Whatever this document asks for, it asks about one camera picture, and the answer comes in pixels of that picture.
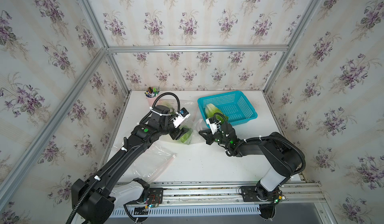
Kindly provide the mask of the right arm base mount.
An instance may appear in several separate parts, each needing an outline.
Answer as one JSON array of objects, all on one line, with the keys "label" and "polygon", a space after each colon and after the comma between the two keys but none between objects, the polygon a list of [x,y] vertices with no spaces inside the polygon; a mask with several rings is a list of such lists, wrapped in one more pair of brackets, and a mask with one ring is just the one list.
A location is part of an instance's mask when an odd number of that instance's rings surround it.
[{"label": "right arm base mount", "polygon": [[244,202],[270,202],[278,203],[282,199],[282,191],[277,187],[268,192],[262,186],[242,186],[239,194]]}]

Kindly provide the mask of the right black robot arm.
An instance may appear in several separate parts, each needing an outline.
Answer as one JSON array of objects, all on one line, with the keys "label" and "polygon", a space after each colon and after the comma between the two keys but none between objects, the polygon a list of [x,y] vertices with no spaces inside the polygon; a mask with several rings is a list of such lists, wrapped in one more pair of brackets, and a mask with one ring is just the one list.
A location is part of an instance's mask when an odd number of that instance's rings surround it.
[{"label": "right black robot arm", "polygon": [[219,113],[206,119],[206,124],[209,128],[200,130],[199,135],[206,140],[207,145],[217,143],[225,149],[228,157],[263,155],[270,163],[270,169],[258,181],[254,190],[250,194],[244,193],[243,197],[254,196],[261,202],[277,204],[283,197],[279,187],[306,168],[304,153],[280,133],[240,139],[234,127]]}]

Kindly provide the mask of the teal plastic basket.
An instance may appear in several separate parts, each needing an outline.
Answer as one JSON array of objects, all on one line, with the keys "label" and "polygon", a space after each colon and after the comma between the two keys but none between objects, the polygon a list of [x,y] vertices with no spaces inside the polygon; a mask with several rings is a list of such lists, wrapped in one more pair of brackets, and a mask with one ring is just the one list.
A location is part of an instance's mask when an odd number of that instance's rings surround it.
[{"label": "teal plastic basket", "polygon": [[215,105],[229,117],[227,122],[232,126],[246,124],[258,117],[255,108],[241,91],[232,91],[199,98],[198,106],[204,119],[207,119],[205,107],[209,103]]}]

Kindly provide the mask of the zip-top bag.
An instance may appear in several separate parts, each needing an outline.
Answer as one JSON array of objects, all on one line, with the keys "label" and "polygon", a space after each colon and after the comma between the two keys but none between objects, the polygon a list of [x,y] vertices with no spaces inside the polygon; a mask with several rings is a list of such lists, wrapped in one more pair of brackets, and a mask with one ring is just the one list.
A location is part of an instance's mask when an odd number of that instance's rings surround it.
[{"label": "zip-top bag", "polygon": [[[201,144],[201,143],[205,144],[206,141],[199,135],[199,131],[207,129],[207,126],[203,123],[203,120],[202,119],[196,119],[192,129],[194,131],[192,134],[191,143],[189,145]],[[160,137],[160,141],[168,143],[168,144],[185,145],[185,144],[180,143],[179,140],[173,140],[169,135]]]},{"label": "zip-top bag", "polygon": [[[177,107],[178,107],[178,104],[177,104],[177,101],[175,99],[165,99],[165,100],[160,100],[160,105],[163,105],[164,106],[164,103],[165,102],[170,102],[174,105],[175,107],[175,112],[174,113],[171,113],[171,115],[175,115],[176,112],[177,112]],[[187,126],[189,128],[192,128],[193,125],[194,125],[194,122],[195,122],[195,118],[196,118],[196,113],[197,113],[197,109],[198,109],[198,104],[196,101],[189,101],[189,100],[180,100],[180,107],[181,108],[185,108],[189,113],[190,113],[190,117],[188,119],[186,119],[182,124],[181,124],[181,127],[182,126]]]},{"label": "zip-top bag", "polygon": [[176,153],[155,143],[130,165],[118,183],[129,183],[135,178],[140,178],[149,184],[153,183],[176,157]]}]

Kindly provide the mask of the chinese cabbage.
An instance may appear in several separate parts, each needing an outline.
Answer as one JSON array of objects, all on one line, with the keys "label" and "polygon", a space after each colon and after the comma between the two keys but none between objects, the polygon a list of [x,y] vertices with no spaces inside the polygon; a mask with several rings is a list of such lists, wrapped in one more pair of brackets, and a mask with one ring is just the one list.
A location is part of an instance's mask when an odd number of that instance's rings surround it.
[{"label": "chinese cabbage", "polygon": [[209,103],[205,107],[205,114],[206,118],[213,118],[215,113],[219,113],[220,115],[217,116],[217,119],[221,122],[224,120],[228,121],[229,117],[227,117],[219,108],[217,108],[215,105]]},{"label": "chinese cabbage", "polygon": [[182,126],[182,129],[186,129],[187,132],[180,137],[179,142],[185,145],[189,145],[191,143],[192,134],[194,130],[187,126]]},{"label": "chinese cabbage", "polygon": [[175,112],[175,107],[174,107],[174,105],[173,105],[172,103],[166,101],[166,102],[164,103],[164,106],[168,107],[168,108],[170,109],[170,112],[171,112],[171,113],[174,113],[174,112]]}]

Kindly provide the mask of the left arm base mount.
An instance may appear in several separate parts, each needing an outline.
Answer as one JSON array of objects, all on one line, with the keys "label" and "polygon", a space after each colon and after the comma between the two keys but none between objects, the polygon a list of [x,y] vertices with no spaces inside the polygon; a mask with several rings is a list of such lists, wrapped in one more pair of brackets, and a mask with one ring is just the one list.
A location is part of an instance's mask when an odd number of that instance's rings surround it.
[{"label": "left arm base mount", "polygon": [[143,190],[141,192],[141,195],[138,198],[134,199],[131,204],[145,204],[146,206],[156,206],[163,202],[164,188],[153,188],[149,183],[140,178],[135,178],[133,179],[133,181],[139,184],[143,188]]}]

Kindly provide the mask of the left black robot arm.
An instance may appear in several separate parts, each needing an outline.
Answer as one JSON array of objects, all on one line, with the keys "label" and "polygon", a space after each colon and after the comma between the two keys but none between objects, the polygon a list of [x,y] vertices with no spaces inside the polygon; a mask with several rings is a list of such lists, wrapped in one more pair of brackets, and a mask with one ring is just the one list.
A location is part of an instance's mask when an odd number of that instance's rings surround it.
[{"label": "left black robot arm", "polygon": [[72,212],[66,222],[70,224],[75,215],[80,215],[85,223],[103,224],[116,208],[139,200],[150,187],[140,178],[135,178],[117,194],[113,194],[113,188],[133,162],[161,136],[178,140],[186,134],[187,129],[180,125],[189,116],[176,94],[160,94],[131,135],[123,139],[116,154],[87,180],[78,179],[72,184]]}]

